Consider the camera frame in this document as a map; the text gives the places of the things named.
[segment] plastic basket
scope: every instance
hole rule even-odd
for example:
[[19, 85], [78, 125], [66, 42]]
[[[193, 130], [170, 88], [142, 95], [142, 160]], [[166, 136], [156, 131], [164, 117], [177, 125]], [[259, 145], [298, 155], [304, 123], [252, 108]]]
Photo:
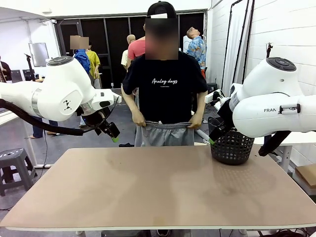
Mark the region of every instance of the plastic basket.
[[[214, 127], [219, 125], [221, 121], [222, 119], [220, 117], [209, 117], [209, 132], [211, 132]], [[249, 159], [254, 140], [254, 138], [242, 135], [235, 128], [233, 128], [225, 135], [217, 139], [214, 145], [211, 145], [212, 156], [224, 164], [243, 164]]]

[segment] pink shirt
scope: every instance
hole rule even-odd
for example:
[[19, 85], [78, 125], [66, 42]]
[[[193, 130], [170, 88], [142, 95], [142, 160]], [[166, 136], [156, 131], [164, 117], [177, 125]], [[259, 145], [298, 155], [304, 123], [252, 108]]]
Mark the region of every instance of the pink shirt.
[[135, 57], [145, 53], [145, 40], [136, 40], [128, 47], [128, 58], [134, 60]]

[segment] table edge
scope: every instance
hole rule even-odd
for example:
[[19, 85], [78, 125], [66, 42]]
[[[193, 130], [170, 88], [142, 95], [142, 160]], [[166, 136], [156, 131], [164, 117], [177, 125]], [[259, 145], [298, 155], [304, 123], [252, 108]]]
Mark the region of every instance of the table edge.
[[5, 227], [13, 231], [124, 231], [124, 230], [270, 230], [270, 229], [294, 229], [303, 227], [314, 227], [313, 224], [299, 224], [299, 225], [276, 225], [276, 226], [137, 226], [137, 227], [74, 227], [74, 228], [19, 228], [19, 227]]

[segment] floral shirt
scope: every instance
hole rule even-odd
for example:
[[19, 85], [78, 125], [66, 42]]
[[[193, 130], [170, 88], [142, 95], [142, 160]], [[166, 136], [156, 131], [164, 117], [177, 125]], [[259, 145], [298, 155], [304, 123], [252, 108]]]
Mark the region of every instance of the floral shirt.
[[206, 45], [201, 36], [195, 37], [189, 43], [187, 54], [195, 57], [201, 69], [205, 69]]

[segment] ceiling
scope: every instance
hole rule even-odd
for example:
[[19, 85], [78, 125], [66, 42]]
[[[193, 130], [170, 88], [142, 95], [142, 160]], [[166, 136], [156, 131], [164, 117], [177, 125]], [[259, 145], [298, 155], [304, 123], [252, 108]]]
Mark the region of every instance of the ceiling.
[[0, 22], [7, 22], [10, 20], [15, 20], [22, 17], [23, 19], [34, 19], [34, 18], [42, 18], [43, 16], [25, 12], [14, 10], [10, 8], [0, 7]]

